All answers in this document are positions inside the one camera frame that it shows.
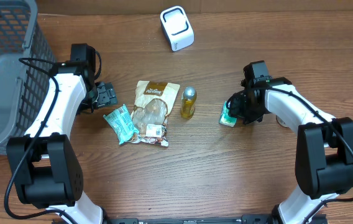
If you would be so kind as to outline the teal Kleenex tissue pack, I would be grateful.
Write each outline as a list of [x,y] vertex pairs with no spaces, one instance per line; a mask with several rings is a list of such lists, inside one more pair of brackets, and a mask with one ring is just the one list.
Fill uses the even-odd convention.
[[219,123],[225,126],[229,127],[234,127],[235,124],[237,123],[237,119],[229,116],[229,109],[227,108],[227,102],[225,101],[222,110],[221,110],[221,115],[219,118]]

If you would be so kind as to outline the teal snack packet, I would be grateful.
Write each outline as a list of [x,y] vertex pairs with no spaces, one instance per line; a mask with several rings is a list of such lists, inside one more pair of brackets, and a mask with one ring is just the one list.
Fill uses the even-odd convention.
[[126,142],[139,142],[139,131],[134,126],[132,118],[125,104],[113,112],[103,115],[106,122],[113,128],[117,135],[119,145]]

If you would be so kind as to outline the green lid white jar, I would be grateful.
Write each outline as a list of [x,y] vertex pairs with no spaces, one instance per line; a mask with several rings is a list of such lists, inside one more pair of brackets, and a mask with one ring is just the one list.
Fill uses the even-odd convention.
[[279,116],[276,116],[276,120],[281,126],[283,126],[285,128],[288,127],[288,125],[284,122],[284,120],[282,120]]

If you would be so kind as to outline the brown Pantene sachet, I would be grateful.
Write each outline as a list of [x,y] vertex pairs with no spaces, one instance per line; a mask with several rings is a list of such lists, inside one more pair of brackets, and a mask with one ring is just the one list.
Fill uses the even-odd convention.
[[144,142],[167,147],[167,122],[175,103],[179,84],[140,80],[135,89],[132,123],[138,130],[132,143]]

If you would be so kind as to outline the yellow dish soap bottle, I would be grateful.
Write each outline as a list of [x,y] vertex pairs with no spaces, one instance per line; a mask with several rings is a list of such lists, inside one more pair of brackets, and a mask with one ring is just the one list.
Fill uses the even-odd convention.
[[192,87],[188,86],[183,91],[181,97],[181,117],[190,119],[195,112],[195,103],[197,100],[197,91]]

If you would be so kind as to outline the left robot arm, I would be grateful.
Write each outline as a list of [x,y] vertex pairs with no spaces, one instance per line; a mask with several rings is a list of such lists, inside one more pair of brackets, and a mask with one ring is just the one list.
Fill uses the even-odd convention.
[[64,223],[110,223],[105,209],[83,190],[83,171],[70,142],[76,115],[114,104],[112,85],[98,82],[101,57],[88,44],[72,44],[65,62],[37,58],[19,61],[49,78],[40,111],[23,136],[6,146],[12,176],[4,195],[4,209],[13,219],[26,220],[54,213]]

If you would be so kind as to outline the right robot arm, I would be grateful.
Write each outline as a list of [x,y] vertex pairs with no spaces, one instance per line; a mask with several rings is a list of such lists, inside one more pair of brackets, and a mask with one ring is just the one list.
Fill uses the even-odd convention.
[[327,223],[318,215],[333,202],[353,202],[353,120],[335,118],[301,96],[285,77],[272,77],[261,61],[243,69],[243,89],[226,102],[228,115],[244,125],[274,114],[297,136],[290,196],[268,215],[243,215],[242,223]]

